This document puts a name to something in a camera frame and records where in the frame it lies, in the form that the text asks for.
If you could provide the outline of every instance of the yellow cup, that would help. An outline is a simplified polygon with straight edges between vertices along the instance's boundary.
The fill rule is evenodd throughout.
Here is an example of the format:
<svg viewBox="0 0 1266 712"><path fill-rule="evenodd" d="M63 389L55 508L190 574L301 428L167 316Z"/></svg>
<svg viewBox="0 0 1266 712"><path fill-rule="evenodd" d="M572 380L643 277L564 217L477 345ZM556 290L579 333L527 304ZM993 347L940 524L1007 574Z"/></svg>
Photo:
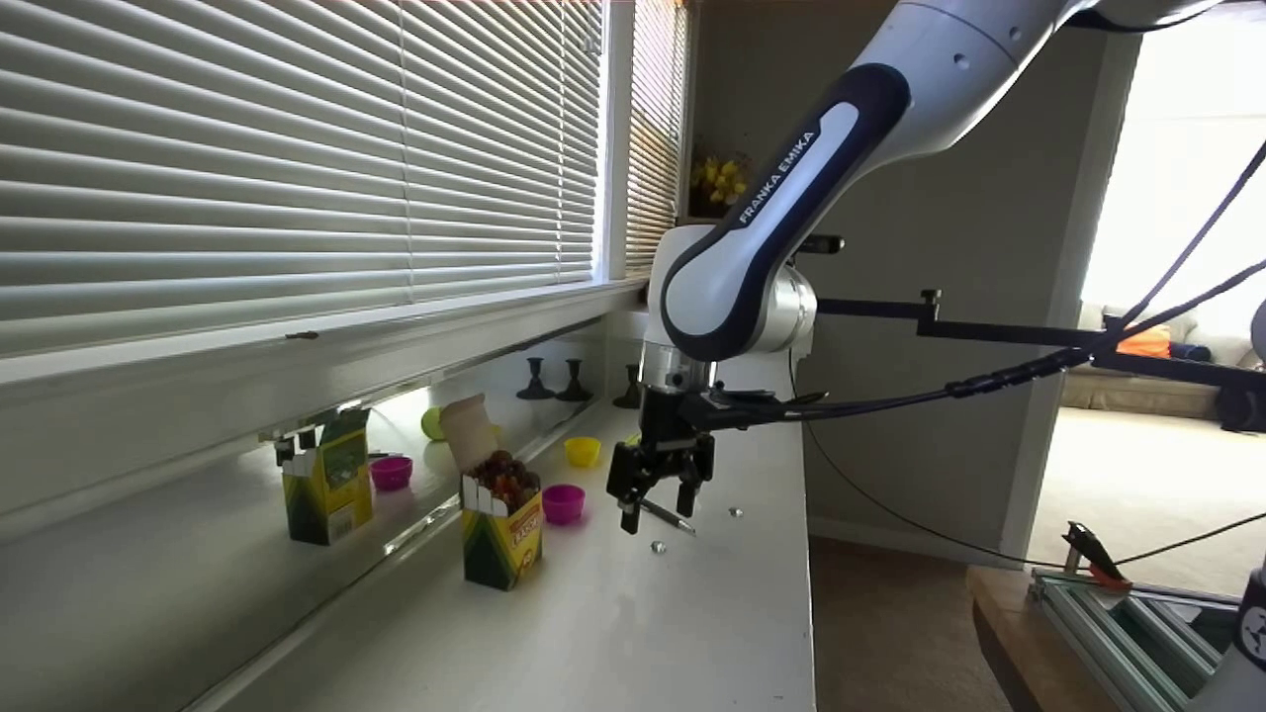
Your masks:
<svg viewBox="0 0 1266 712"><path fill-rule="evenodd" d="M601 466L601 441L571 434L571 441L562 441L562 455L564 455L571 471L595 471L595 466Z"/></svg>

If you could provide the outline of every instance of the window blinds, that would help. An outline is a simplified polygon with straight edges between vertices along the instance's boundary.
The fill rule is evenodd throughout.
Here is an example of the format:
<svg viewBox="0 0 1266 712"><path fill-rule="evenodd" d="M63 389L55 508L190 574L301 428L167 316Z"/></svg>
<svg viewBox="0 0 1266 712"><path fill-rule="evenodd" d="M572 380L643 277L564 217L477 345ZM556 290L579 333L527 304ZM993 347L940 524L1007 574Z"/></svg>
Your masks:
<svg viewBox="0 0 1266 712"><path fill-rule="evenodd" d="M0 363L591 281L596 0L0 4Z"/></svg>
<svg viewBox="0 0 1266 712"><path fill-rule="evenodd" d="M635 0L632 15L632 116L629 116L629 215L625 267L643 271L676 217L680 165L680 0Z"/></svg>

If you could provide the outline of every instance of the orange object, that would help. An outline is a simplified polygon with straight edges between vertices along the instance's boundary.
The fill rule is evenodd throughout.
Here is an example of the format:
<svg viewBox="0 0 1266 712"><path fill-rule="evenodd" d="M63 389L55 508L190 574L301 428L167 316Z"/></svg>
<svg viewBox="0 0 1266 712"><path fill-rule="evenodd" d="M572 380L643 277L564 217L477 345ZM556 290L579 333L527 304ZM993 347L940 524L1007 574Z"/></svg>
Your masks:
<svg viewBox="0 0 1266 712"><path fill-rule="evenodd" d="M1170 330L1147 330L1117 345L1119 356L1167 359L1170 356Z"/></svg>

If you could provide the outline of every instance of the window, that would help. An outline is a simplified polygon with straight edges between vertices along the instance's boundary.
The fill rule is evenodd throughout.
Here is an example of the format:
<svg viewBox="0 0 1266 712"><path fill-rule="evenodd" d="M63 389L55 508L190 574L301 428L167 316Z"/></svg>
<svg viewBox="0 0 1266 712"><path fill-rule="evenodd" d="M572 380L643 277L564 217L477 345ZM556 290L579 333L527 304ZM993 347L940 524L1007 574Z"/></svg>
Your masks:
<svg viewBox="0 0 1266 712"><path fill-rule="evenodd" d="M1179 259L1266 140L1266 45L1257 23L1210 15L1143 40L1126 123L1085 281L1089 304L1126 309ZM1257 174L1174 285L1179 304L1266 259L1266 174ZM1204 304L1210 335L1247 335L1257 281Z"/></svg>
<svg viewBox="0 0 1266 712"><path fill-rule="evenodd" d="M676 15L635 8L629 255L668 225ZM0 4L0 363L595 290L601 20L601 0Z"/></svg>

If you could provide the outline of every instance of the wooden floor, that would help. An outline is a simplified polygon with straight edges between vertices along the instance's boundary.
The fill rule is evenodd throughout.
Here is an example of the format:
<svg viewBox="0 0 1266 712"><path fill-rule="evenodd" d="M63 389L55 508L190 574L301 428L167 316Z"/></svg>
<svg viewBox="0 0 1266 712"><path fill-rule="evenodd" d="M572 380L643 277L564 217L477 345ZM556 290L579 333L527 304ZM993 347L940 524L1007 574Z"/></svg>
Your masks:
<svg viewBox="0 0 1266 712"><path fill-rule="evenodd" d="M964 566L810 541L817 712L1007 708L972 635Z"/></svg>

